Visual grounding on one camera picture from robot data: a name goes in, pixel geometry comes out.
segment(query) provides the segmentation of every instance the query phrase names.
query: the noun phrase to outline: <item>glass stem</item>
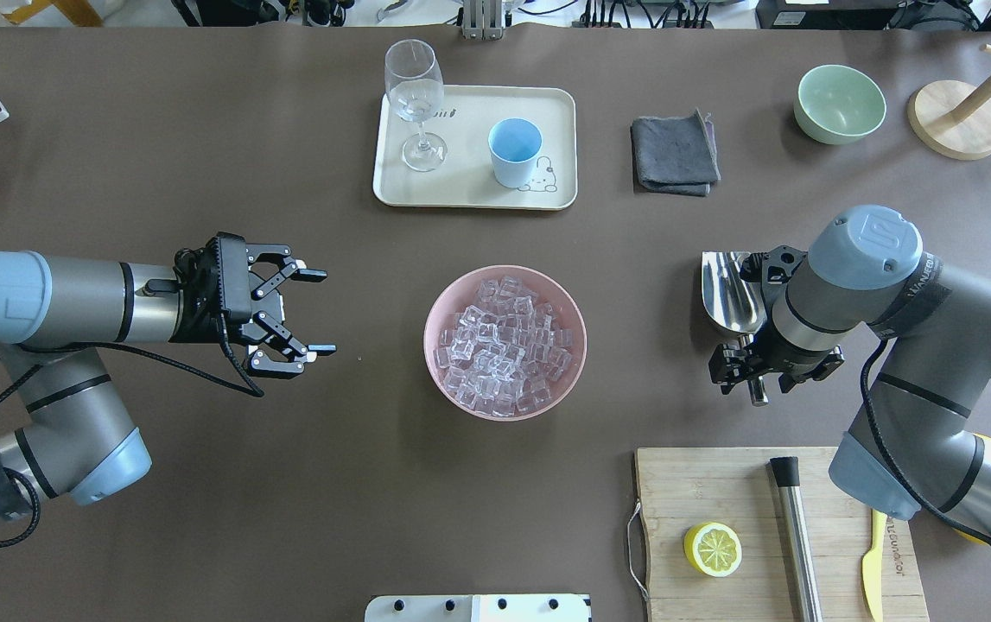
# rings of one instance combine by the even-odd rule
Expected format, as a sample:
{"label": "glass stem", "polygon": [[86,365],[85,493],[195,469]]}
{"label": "glass stem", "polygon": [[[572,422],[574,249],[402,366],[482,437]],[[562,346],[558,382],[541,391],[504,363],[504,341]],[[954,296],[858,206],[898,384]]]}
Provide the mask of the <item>glass stem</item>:
{"label": "glass stem", "polygon": [[421,152],[428,152],[429,150],[429,140],[425,137],[425,129],[422,127],[422,122],[419,122],[419,150]]}

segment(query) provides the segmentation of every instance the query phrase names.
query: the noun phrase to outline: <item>bowl of ice cubes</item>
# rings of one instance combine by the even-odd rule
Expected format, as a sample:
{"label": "bowl of ice cubes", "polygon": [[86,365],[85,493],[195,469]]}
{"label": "bowl of ice cubes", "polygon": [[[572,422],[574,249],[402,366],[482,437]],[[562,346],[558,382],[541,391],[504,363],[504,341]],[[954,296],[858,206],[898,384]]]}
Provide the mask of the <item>bowl of ice cubes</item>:
{"label": "bowl of ice cubes", "polygon": [[571,295],[522,265],[488,265],[453,281],[429,310],[422,341],[437,389],[492,421],[556,406],[587,359],[587,328]]}

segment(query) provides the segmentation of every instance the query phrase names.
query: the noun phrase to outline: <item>wooden base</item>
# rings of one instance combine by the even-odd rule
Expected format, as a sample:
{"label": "wooden base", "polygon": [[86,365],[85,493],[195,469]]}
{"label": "wooden base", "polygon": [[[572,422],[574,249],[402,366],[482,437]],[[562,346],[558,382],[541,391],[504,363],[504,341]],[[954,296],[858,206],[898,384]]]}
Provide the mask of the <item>wooden base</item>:
{"label": "wooden base", "polygon": [[991,154],[991,99],[968,118],[950,115],[975,86],[942,79],[922,86],[906,106],[914,134],[938,154],[954,159],[982,159]]}
{"label": "wooden base", "polygon": [[[871,511],[829,479],[835,447],[668,447],[636,453],[645,528],[650,622],[784,622],[802,619],[779,492],[768,473],[775,456],[798,456],[807,532],[825,619],[871,622],[860,556],[871,548]],[[705,520],[740,537],[740,567],[724,579],[699,574],[683,536]],[[886,524],[882,603],[887,619],[929,622],[910,526]]]}

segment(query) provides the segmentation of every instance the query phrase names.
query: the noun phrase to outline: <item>light blue cup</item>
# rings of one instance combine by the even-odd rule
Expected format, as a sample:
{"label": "light blue cup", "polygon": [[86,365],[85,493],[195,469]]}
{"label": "light blue cup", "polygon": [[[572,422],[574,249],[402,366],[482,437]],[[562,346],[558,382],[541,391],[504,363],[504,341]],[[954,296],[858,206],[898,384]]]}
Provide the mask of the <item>light blue cup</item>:
{"label": "light blue cup", "polygon": [[504,118],[487,134],[495,180],[507,188],[520,188],[534,174],[542,153],[542,131],[525,118]]}
{"label": "light blue cup", "polygon": [[885,118],[883,91],[852,67],[814,67],[798,83],[795,121],[819,143],[846,145],[859,141]]}

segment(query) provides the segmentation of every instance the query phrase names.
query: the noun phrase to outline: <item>mint green bowl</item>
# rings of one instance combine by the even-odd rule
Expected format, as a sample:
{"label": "mint green bowl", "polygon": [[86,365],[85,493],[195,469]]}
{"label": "mint green bowl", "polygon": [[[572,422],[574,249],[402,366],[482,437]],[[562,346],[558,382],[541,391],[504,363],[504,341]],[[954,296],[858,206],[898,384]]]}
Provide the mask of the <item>mint green bowl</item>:
{"label": "mint green bowl", "polygon": [[859,141],[886,118],[883,91],[852,67],[811,68],[798,82],[795,121],[807,136],[827,145]]}

